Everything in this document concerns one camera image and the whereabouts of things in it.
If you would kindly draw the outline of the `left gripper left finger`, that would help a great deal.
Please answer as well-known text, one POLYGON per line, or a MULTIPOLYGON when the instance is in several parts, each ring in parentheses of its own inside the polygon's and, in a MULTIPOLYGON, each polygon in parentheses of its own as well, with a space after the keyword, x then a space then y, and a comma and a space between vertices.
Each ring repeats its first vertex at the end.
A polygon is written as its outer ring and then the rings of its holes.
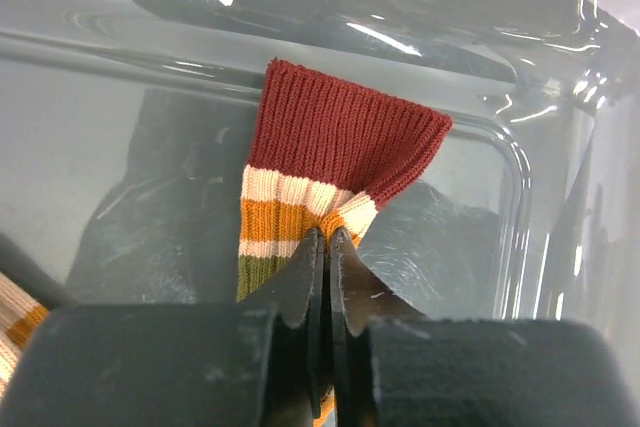
POLYGON ((5 426, 309 426, 322 412, 323 236, 238 304, 86 305, 37 328, 5 426))

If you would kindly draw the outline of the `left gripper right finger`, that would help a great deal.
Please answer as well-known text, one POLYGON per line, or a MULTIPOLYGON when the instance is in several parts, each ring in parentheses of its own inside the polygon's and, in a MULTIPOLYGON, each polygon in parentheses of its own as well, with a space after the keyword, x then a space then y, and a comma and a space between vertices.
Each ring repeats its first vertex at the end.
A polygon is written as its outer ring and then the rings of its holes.
POLYGON ((639 406, 592 328, 549 320, 432 320, 329 243, 340 426, 635 426, 639 406))

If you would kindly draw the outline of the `striped sock red cuff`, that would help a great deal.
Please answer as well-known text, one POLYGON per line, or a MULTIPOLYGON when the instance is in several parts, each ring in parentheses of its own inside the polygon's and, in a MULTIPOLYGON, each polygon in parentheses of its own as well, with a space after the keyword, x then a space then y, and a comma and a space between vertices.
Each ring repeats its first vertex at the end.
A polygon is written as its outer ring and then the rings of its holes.
POLYGON ((257 290, 312 227, 358 244, 379 211, 416 181, 450 116, 273 60, 243 171, 237 297, 257 290))

